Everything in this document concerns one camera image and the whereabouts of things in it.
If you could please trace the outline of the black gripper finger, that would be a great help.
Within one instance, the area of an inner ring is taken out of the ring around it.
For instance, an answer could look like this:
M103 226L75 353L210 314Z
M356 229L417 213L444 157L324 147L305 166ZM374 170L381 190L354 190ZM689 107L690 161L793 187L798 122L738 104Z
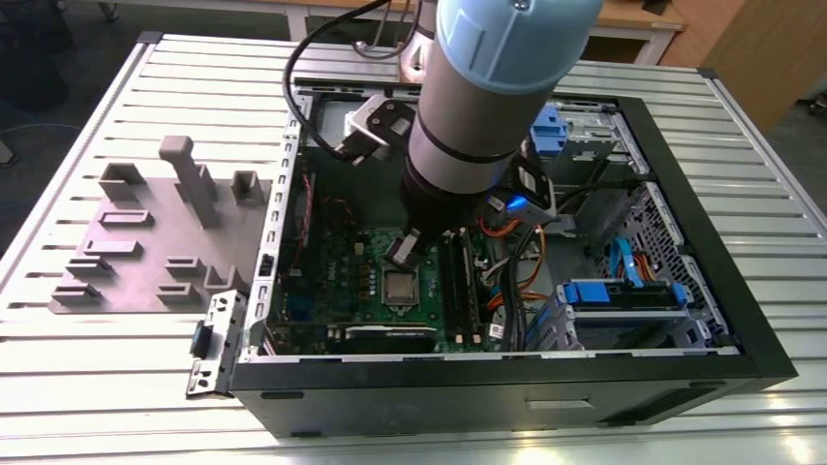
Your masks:
M385 261L397 269L414 269L422 258L422 247L421 232L410 228L404 236L393 240L385 252Z

